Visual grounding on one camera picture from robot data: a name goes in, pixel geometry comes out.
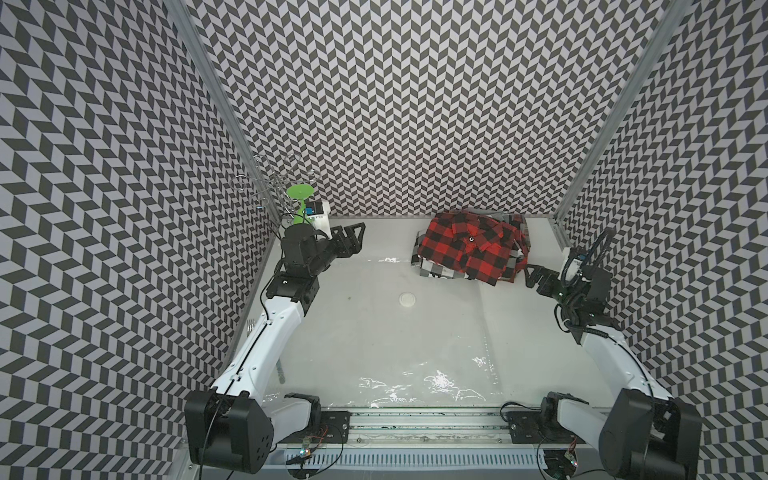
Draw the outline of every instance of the pile of clothes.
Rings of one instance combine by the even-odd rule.
[[[466,278],[495,285],[515,281],[531,248],[522,215],[475,214],[467,210],[437,214],[419,232],[411,264],[421,276]]]

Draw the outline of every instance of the white vented panel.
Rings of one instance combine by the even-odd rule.
[[[324,449],[304,464],[305,469],[330,465],[340,449]],[[299,454],[299,449],[287,449],[283,455],[273,455],[264,468],[299,468],[285,466],[285,461]],[[538,454],[541,469],[547,465],[544,452]],[[355,449],[347,446],[334,468],[390,469],[390,470],[440,470],[471,469],[530,469],[536,467],[535,449]]]

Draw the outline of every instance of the enclosure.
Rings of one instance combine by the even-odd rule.
[[[507,401],[609,409],[522,275],[437,279],[411,260],[447,210],[521,214],[528,262],[553,270],[613,227],[610,314],[703,416],[699,475],[761,478],[766,15],[728,0],[1,3],[0,476],[189,475],[185,399],[261,314],[296,209],[285,187],[308,183],[331,225],[366,236],[319,276],[265,403],[317,395],[356,415],[350,449],[427,439],[439,458],[512,452]]]

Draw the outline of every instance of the red wire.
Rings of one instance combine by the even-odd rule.
[[[326,429],[323,432],[323,436],[319,437],[317,435],[312,435],[313,439],[320,439],[320,441],[317,443],[317,446],[314,449],[312,449],[312,452],[320,448],[320,446],[323,444],[323,439],[326,437],[327,434],[328,434],[328,425],[326,425]]]

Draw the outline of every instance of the clear plastic sheet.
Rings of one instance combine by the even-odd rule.
[[[537,405],[554,390],[612,403],[591,359],[554,324],[554,300],[525,289],[522,275],[497,286],[419,276],[410,255],[429,220],[365,222],[362,252],[320,275],[280,356],[285,383],[275,370],[265,402],[298,392],[325,407]],[[404,292],[413,306],[400,304]],[[253,316],[260,310],[254,302]]]

